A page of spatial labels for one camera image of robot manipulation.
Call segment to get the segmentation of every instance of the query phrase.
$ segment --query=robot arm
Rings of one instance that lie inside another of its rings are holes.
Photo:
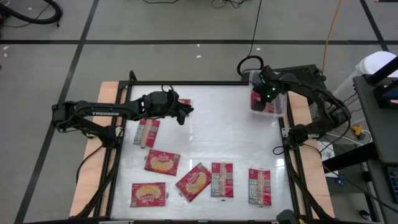
[[[84,117],[120,116],[139,121],[142,118],[159,119],[171,116],[177,117],[178,123],[183,125],[185,115],[192,112],[193,108],[178,102],[178,98],[179,95],[171,89],[168,92],[155,91],[123,104],[68,101],[52,106],[52,124],[60,132],[67,132],[68,129],[73,128],[82,131],[84,135],[98,136],[104,147],[111,147],[118,142],[115,127],[102,127]]]
[[[351,118],[344,103],[336,99],[328,90],[310,86],[289,73],[276,75],[268,65],[264,67],[259,76],[261,84],[255,85],[253,90],[260,94],[263,105],[270,103],[278,94],[285,94],[288,91],[305,96],[318,105],[319,118],[314,119],[310,124],[295,125],[289,130],[287,145],[292,148],[296,148],[308,140],[309,134],[317,134],[322,137],[326,132],[339,127]]]

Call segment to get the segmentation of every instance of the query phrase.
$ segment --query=black floor tape line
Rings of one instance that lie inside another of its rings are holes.
[[[365,0],[360,0],[362,8],[366,14],[366,17],[369,20],[369,23],[371,24],[371,27],[373,29],[374,35],[376,35],[377,40],[380,42],[380,46],[381,49],[383,49],[383,51],[387,51],[388,52],[388,48],[386,43],[384,42],[383,36],[380,33],[379,28],[376,25],[376,21],[374,20],[372,13],[368,7],[368,5],[366,4]]]
[[[81,35],[80,40],[85,40],[87,38],[87,34],[90,29],[91,22],[93,21],[93,17],[94,17],[94,13],[95,13],[97,5],[98,5],[98,1],[99,0],[93,1],[93,5],[91,6],[91,10],[88,15],[88,18],[87,18],[87,21],[85,24],[85,28],[83,29],[83,33]],[[81,51],[83,50],[83,46],[84,46],[84,43],[83,43],[83,41],[81,41],[81,43],[76,48],[76,52],[75,52],[75,55],[73,56],[73,60],[70,65],[68,75],[65,79],[65,83],[63,84],[63,88],[62,88],[60,97],[58,99],[58,103],[63,103],[67,97],[68,90],[69,90],[70,84],[72,82],[72,78],[75,73],[76,66],[78,64],[78,61],[79,61],[79,58],[81,55]],[[14,224],[21,224],[25,220],[25,216],[26,216],[27,210],[29,208],[30,201],[32,200],[37,182],[39,181],[40,173],[42,171],[45,158],[47,157],[47,153],[49,151],[54,132],[55,132],[55,128],[50,124],[50,126],[47,130],[47,134],[45,135],[45,139],[44,139],[42,148],[40,150],[39,157],[36,161],[33,173],[30,177],[28,186],[26,188],[24,197],[22,199],[21,205],[18,209],[17,217],[14,221]]]

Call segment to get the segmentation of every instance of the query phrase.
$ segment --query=wooden board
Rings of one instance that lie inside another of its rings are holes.
[[[294,123],[311,123],[312,118],[310,114],[310,109],[308,108],[306,97],[300,96],[293,92],[289,92],[289,98]],[[309,146],[318,148],[316,140],[311,139],[305,143]],[[319,205],[327,212],[327,214],[334,217],[335,213],[331,204],[328,184],[326,182],[325,173],[323,172],[322,160],[319,156],[319,153],[306,146],[300,147],[300,153],[303,161],[303,170],[308,190],[311,192],[315,200],[317,200]],[[299,203],[299,206],[300,211],[305,211],[303,203]]]
[[[119,82],[103,82],[99,91],[98,103],[114,103],[118,92],[118,84]],[[112,117],[95,116],[93,118],[93,122],[102,126],[110,125],[111,121]],[[100,147],[100,145],[101,141],[98,138],[89,139],[86,145],[84,158]],[[100,149],[82,166],[72,207],[70,209],[70,216],[74,216],[81,212],[97,191],[98,184],[100,183],[105,150],[105,148]]]

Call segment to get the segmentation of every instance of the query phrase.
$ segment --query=red snack package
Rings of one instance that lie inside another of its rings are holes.
[[[189,99],[178,99],[178,102],[191,105],[191,100]]]
[[[164,206],[166,183],[133,184],[130,207]]]
[[[145,163],[145,170],[161,174],[177,175],[179,162],[179,154],[150,149],[147,156],[147,162]]]
[[[261,95],[252,90],[250,93],[250,108],[254,111],[258,111],[256,105],[257,102],[260,101],[261,101]]]
[[[191,202],[211,182],[211,173],[201,162],[187,173],[175,186]]]
[[[211,196],[234,197],[232,164],[219,162],[211,164]]]
[[[249,203],[271,205],[271,172],[249,169]]]
[[[139,122],[133,144],[141,147],[154,147],[160,121],[142,119]]]
[[[274,102],[267,103],[266,111],[267,113],[274,113]]]

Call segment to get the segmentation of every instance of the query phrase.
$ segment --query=white power cord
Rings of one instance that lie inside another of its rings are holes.
[[[335,134],[332,134],[332,133],[326,133],[326,134],[329,135],[329,136],[336,137],[336,138],[340,137],[340,136],[335,135]],[[353,143],[355,143],[355,144],[359,144],[360,146],[363,146],[363,145],[364,145],[364,144],[362,144],[362,143],[360,143],[360,142],[354,141],[354,140],[352,140],[352,139],[350,139],[350,138],[348,138],[348,137],[345,137],[345,136],[343,136],[343,137],[341,137],[341,138],[342,138],[342,139],[345,139],[345,140],[347,140],[347,141],[353,142]]]
[[[5,6],[8,6],[9,4],[10,4],[10,0],[0,0],[0,2],[7,2],[7,3],[5,3]]]
[[[370,133],[368,130],[363,129],[361,132],[362,132],[362,133],[368,133],[368,134],[369,134],[369,137],[370,137],[369,142],[373,142],[372,135],[371,135],[371,133]],[[329,136],[336,137],[336,138],[340,137],[340,136],[335,135],[335,134],[332,134],[332,133],[326,133],[326,134],[329,135]],[[360,142],[357,142],[357,141],[354,141],[354,140],[352,140],[352,139],[350,139],[349,137],[346,137],[346,136],[343,136],[343,137],[341,137],[341,138],[342,138],[342,139],[345,139],[345,140],[347,140],[347,141],[353,142],[353,143],[355,143],[355,144],[359,144],[360,146],[363,146],[363,145],[364,145],[364,144],[362,144],[362,143],[360,143]]]
[[[369,142],[373,142],[372,134],[370,133],[370,131],[364,129],[364,130],[362,130],[361,132],[362,132],[362,133],[364,133],[364,132],[368,133],[368,134],[369,134],[369,137],[371,138],[371,139],[369,140]]]

